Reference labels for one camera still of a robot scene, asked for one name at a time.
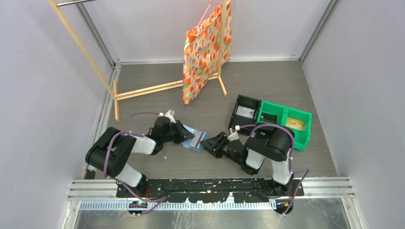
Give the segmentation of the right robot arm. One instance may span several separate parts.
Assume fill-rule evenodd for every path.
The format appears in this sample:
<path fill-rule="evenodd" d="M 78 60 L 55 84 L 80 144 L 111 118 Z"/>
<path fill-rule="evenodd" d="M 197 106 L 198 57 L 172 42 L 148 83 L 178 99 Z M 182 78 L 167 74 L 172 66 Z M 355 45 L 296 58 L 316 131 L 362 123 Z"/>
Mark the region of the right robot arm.
<path fill-rule="evenodd" d="M 286 126 L 235 125 L 230 127 L 229 135 L 222 132 L 201 141 L 201 145 L 216 158 L 225 156 L 231 159 L 250 175 L 256 175 L 264 160 L 270 159 L 273 191 L 284 196 L 292 189 L 294 138 L 294 132 Z"/>

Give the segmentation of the white card with stripe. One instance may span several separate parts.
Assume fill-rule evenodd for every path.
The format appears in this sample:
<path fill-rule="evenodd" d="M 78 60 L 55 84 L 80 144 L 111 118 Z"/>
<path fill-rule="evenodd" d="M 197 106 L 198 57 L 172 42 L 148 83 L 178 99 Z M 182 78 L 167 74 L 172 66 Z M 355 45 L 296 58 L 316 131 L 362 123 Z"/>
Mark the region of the white card with stripe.
<path fill-rule="evenodd" d="M 207 136 L 207 132 L 195 130 L 193 134 L 195 137 L 191 139 L 189 146 L 191 148 L 199 149 L 201 147 L 201 141 Z"/>

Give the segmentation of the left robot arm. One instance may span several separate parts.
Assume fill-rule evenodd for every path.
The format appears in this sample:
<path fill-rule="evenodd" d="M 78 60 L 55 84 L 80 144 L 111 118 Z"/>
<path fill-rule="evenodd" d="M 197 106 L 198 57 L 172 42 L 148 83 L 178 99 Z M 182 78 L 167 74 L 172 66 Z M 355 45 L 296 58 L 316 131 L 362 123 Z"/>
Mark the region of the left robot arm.
<path fill-rule="evenodd" d="M 129 165 L 131 154 L 155 155 L 167 142 L 180 144 L 194 138 L 179 120 L 159 116 L 146 135 L 136 135 L 109 127 L 90 147 L 85 162 L 99 169 L 106 177 L 116 179 L 128 186 L 134 197 L 146 193 L 147 177 Z"/>

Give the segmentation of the blue leather card holder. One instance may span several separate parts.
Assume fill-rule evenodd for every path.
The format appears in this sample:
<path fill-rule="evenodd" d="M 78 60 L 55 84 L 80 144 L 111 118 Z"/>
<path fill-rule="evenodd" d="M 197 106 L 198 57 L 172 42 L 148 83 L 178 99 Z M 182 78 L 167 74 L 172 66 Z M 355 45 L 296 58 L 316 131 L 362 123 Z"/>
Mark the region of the blue leather card holder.
<path fill-rule="evenodd" d="M 209 133 L 205 131 L 200 131 L 193 129 L 189 126 L 184 125 L 185 129 L 194 134 L 194 137 L 191 139 L 188 139 L 186 141 L 183 141 L 180 143 L 181 146 L 191 149 L 193 151 L 202 153 L 204 150 L 204 147 L 201 145 L 201 141 L 207 140 L 209 138 Z"/>

